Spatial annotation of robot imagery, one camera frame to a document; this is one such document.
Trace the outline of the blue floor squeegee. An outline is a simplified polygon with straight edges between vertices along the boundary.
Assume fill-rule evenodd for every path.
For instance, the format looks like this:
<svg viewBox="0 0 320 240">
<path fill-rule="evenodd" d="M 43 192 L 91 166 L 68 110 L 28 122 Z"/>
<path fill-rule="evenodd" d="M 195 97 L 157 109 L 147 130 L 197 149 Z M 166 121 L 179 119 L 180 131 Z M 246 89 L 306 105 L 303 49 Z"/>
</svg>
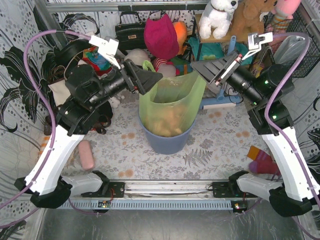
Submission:
<svg viewBox="0 0 320 240">
<path fill-rule="evenodd" d="M 209 43 L 210 47 L 216 47 L 218 50 L 218 54 L 204 55 L 203 60 L 215 60 L 218 57 L 224 57 L 225 54 L 221 48 L 219 43 Z M 226 85 L 223 86 L 213 86 L 210 84 L 206 85 L 206 88 L 210 91 L 214 96 L 205 97 L 202 99 L 200 104 L 200 109 L 209 110 L 209 109 L 217 109 L 217 108 L 228 108 L 235 107 L 236 104 L 240 103 L 240 97 L 237 95 L 225 96 Z"/>
</svg>

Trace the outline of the green trash bag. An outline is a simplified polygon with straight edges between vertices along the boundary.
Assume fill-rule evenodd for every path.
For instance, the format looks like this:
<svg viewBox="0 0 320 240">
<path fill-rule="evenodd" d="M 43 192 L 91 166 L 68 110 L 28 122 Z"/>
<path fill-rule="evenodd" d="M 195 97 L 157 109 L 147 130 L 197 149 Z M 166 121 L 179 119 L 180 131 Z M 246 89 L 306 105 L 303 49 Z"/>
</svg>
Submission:
<svg viewBox="0 0 320 240">
<path fill-rule="evenodd" d="M 175 137 L 194 123 L 206 81 L 196 72 L 163 77 L 153 88 L 139 96 L 139 119 L 151 133 Z"/>
</svg>

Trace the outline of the blue trash bin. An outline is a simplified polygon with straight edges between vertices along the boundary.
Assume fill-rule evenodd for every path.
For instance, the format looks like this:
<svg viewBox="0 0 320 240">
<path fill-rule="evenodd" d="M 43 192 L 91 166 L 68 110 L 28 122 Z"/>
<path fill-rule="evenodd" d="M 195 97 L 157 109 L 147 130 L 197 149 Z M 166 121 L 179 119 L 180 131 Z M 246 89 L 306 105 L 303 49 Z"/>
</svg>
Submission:
<svg viewBox="0 0 320 240">
<path fill-rule="evenodd" d="M 148 144 L 156 153 L 162 155 L 173 155 L 180 152 L 187 144 L 187 140 L 191 130 L 195 126 L 196 120 L 193 121 L 190 128 L 184 133 L 173 137 L 158 136 L 151 133 L 144 127 L 139 115 L 138 122 L 145 133 Z"/>
</svg>

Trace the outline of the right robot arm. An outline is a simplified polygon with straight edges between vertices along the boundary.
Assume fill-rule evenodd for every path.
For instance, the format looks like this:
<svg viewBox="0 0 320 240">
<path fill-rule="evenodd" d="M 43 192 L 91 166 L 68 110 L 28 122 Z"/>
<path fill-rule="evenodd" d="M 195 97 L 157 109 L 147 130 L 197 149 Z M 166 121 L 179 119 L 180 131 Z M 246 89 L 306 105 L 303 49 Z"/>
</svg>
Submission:
<svg viewBox="0 0 320 240">
<path fill-rule="evenodd" d="M 320 195 L 315 180 L 301 153 L 293 120 L 281 98 L 294 89 L 288 69 L 274 64 L 255 77 L 244 66 L 238 52 L 214 59 L 195 61 L 191 67 L 208 84 L 229 84 L 253 107 L 249 120 L 270 149 L 282 182 L 239 171 L 228 179 L 230 192 L 250 194 L 268 201 L 282 217 L 303 215 L 312 210 Z"/>
</svg>

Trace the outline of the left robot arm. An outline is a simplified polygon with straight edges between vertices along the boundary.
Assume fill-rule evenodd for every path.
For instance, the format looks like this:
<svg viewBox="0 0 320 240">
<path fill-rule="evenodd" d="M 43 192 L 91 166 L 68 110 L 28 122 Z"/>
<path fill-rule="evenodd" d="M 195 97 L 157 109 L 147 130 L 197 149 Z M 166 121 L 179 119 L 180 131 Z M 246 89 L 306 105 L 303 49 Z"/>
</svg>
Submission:
<svg viewBox="0 0 320 240">
<path fill-rule="evenodd" d="M 124 89 L 148 93 L 163 78 L 159 72 L 144 70 L 130 59 L 120 67 L 113 66 L 104 78 L 99 78 L 89 64 L 75 66 L 66 80 L 70 97 L 52 119 L 52 132 L 38 162 L 26 176 L 14 185 L 27 188 L 30 201 L 38 208 L 56 209 L 70 197 L 112 197 L 110 180 L 100 171 L 65 177 L 61 172 L 76 146 L 85 135 L 101 124 L 102 106 Z"/>
</svg>

